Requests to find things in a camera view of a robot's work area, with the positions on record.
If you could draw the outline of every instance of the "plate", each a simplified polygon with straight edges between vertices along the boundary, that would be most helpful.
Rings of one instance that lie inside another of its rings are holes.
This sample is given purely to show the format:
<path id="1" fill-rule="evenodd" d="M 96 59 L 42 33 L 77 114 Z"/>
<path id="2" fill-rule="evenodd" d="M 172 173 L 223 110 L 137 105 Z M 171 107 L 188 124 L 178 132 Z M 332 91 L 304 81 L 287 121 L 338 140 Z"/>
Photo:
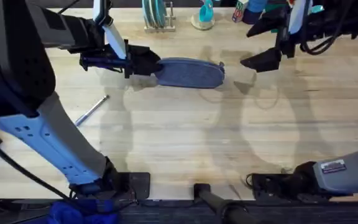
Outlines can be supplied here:
<path id="1" fill-rule="evenodd" d="M 155 6 L 154 6 L 154 0 L 149 0 L 149 8 L 150 8 L 150 18 L 154 25 L 154 27 L 159 27 L 160 24 L 155 19 Z"/>
<path id="2" fill-rule="evenodd" d="M 148 23 L 148 25 L 154 27 L 154 23 L 152 22 L 151 17 L 150 17 L 149 0 L 142 0 L 142 10 L 143 10 L 143 16 L 144 16 L 144 19 L 146 20 L 146 23 Z"/>
<path id="3" fill-rule="evenodd" d="M 160 26 L 165 27 L 165 16 L 167 15 L 167 8 L 163 0 L 155 0 L 156 19 Z"/>

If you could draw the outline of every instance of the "metal bracket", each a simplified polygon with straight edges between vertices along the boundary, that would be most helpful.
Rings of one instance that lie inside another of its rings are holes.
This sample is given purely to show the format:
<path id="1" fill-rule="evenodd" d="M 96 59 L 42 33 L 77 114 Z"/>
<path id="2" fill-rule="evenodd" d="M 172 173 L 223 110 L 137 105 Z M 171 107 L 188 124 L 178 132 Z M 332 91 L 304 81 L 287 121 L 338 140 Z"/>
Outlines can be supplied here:
<path id="1" fill-rule="evenodd" d="M 173 2 L 164 2 L 165 7 L 170 8 L 169 15 L 165 16 L 165 27 L 153 27 L 151 24 L 149 24 L 146 19 L 144 19 L 145 27 L 144 30 L 146 33 L 156 33 L 156 32 L 175 32 L 176 27 L 173 25 L 173 21 L 177 18 L 173 15 Z"/>
<path id="2" fill-rule="evenodd" d="M 252 174 L 252 193 L 258 203 L 319 203 L 328 202 L 331 198 L 328 194 L 298 194 L 296 198 L 288 195 L 275 194 L 281 192 L 281 181 L 291 174 Z"/>

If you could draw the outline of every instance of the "black mount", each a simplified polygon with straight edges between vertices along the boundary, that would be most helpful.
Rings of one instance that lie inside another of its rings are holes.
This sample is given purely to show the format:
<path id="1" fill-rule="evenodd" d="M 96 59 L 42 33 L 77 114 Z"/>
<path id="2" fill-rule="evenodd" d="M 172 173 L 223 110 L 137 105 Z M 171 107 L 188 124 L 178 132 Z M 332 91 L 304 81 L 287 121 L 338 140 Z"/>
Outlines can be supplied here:
<path id="1" fill-rule="evenodd" d="M 269 224 L 266 221 L 257 221 L 248 214 L 246 206 L 241 201 L 224 200 L 211 193 L 209 184 L 195 184 L 193 187 L 195 202 L 205 202 L 218 215 L 223 223 L 227 224 Z"/>
<path id="2" fill-rule="evenodd" d="M 90 184 L 70 184 L 69 188 L 80 195 L 79 197 L 92 195 L 101 199 L 110 199 L 111 194 L 122 196 L 135 193 L 136 199 L 143 200 L 147 199 L 150 194 L 150 174 L 148 172 L 117 172 L 112 162 L 106 157 L 106 169 L 102 179 Z"/>
<path id="3" fill-rule="evenodd" d="M 102 49 L 81 52 L 80 65 L 86 71 L 89 67 L 99 67 L 114 72 L 124 72 L 125 78 L 133 74 L 150 76 L 162 69 L 162 65 L 157 63 L 161 58 L 151 51 L 150 47 L 129 45 L 128 40 L 124 42 L 127 52 L 125 59 L 119 58 L 110 45 L 105 45 Z"/>
<path id="4" fill-rule="evenodd" d="M 257 202 L 318 203 L 328 202 L 332 197 L 350 196 L 332 194 L 321 189 L 316 180 L 315 162 L 299 165 L 292 174 L 252 174 L 252 193 Z"/>

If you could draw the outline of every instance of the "wooden tabletop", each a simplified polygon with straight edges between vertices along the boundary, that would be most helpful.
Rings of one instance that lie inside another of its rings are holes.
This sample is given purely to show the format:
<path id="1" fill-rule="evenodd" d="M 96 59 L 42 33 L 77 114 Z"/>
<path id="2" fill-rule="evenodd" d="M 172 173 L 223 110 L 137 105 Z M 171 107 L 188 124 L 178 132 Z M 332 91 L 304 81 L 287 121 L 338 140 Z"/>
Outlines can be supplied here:
<path id="1" fill-rule="evenodd" d="M 325 54 L 301 52 L 279 71 L 256 74 L 240 59 L 272 47 L 275 34 L 246 38 L 249 26 L 215 9 L 216 25 L 194 29 L 195 8 L 175 9 L 177 31 L 146 34 L 141 9 L 111 9 L 130 44 L 164 57 L 224 62 L 215 90 L 156 85 L 154 77 L 78 65 L 78 55 L 48 50 L 56 91 L 74 121 L 105 94 L 108 100 L 80 127 L 118 171 L 152 175 L 150 198 L 191 199 L 194 183 L 224 198 L 252 199 L 241 182 L 251 172 L 279 173 L 306 161 L 358 151 L 358 39 L 340 38 Z M 91 9 L 65 14 L 91 17 Z M 28 146 L 0 131 L 2 148 L 35 175 L 68 193 L 66 178 Z M 0 159 L 0 198 L 57 198 Z"/>

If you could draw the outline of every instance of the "wire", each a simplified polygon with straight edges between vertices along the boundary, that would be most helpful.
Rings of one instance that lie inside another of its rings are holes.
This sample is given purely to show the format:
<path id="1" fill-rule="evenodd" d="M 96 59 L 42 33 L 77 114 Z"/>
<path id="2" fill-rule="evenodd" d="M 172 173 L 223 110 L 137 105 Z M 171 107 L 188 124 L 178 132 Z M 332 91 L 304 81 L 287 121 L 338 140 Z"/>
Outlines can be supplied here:
<path id="1" fill-rule="evenodd" d="M 307 26 L 308 26 L 308 21 L 307 21 L 307 17 L 308 17 L 308 13 L 309 13 L 309 6 L 310 6 L 310 0 L 306 0 L 305 2 L 305 8 L 303 10 L 303 20 L 302 20 L 302 34 L 301 34 L 301 49 L 304 50 L 305 52 L 307 52 L 310 55 L 319 55 L 324 53 L 325 51 L 327 51 L 332 44 L 335 42 L 335 40 L 339 37 L 339 33 L 342 29 L 343 23 L 345 21 L 345 18 L 347 16 L 347 13 L 349 12 L 351 6 L 352 6 L 353 0 L 349 0 L 348 4 L 342 14 L 341 20 L 339 21 L 339 24 L 336 27 L 335 33 L 334 35 L 325 40 L 323 43 L 317 45 L 316 47 L 314 47 L 313 49 L 309 48 L 309 45 L 307 43 Z"/>
<path id="2" fill-rule="evenodd" d="M 254 186 L 249 182 L 249 177 L 252 177 L 252 174 L 248 174 L 246 177 L 246 187 L 250 190 L 254 190 Z"/>
<path id="3" fill-rule="evenodd" d="M 11 165 L 15 170 L 19 171 L 20 173 L 22 173 L 26 177 L 30 178 L 31 180 L 33 180 L 37 184 L 41 185 L 42 187 L 45 187 L 46 189 L 50 190 L 51 192 L 57 194 L 67 204 L 69 204 L 73 208 L 75 208 L 75 209 L 77 209 L 77 210 L 79 210 L 79 211 L 81 211 L 83 213 L 87 213 L 87 214 L 91 214 L 91 215 L 93 215 L 93 214 L 111 215 L 111 214 L 115 214 L 115 213 L 123 210 L 124 208 L 127 208 L 128 206 L 132 205 L 133 203 L 135 203 L 135 201 L 132 201 L 132 202 L 129 202 L 129 203 L 125 204 L 125 205 L 122 205 L 121 207 L 115 208 L 115 209 L 113 209 L 111 211 L 108 211 L 108 212 L 99 212 L 99 211 L 88 210 L 87 208 L 83 208 L 82 206 L 78 205 L 71 198 L 67 197 L 64 193 L 62 193 L 61 191 L 59 191 L 55 187 L 49 185 L 48 183 L 46 183 L 42 179 L 38 178 L 36 175 L 34 175 L 31 172 L 29 172 L 27 169 L 25 169 L 22 166 L 20 166 L 16 161 L 14 161 L 12 158 L 10 158 L 1 148 L 0 148 L 0 158 L 3 159 L 5 162 L 7 162 L 9 165 Z"/>
<path id="4" fill-rule="evenodd" d="M 65 12 L 67 9 L 73 7 L 75 4 L 77 4 L 80 0 L 74 0 L 72 1 L 70 4 L 68 4 L 67 6 L 63 7 L 63 9 L 61 9 L 60 11 L 57 12 L 57 14 L 62 14 L 63 12 Z"/>
<path id="5" fill-rule="evenodd" d="M 74 192 L 74 190 L 70 190 L 70 194 L 68 195 L 68 197 L 70 199 L 76 199 L 77 198 L 77 193 Z"/>

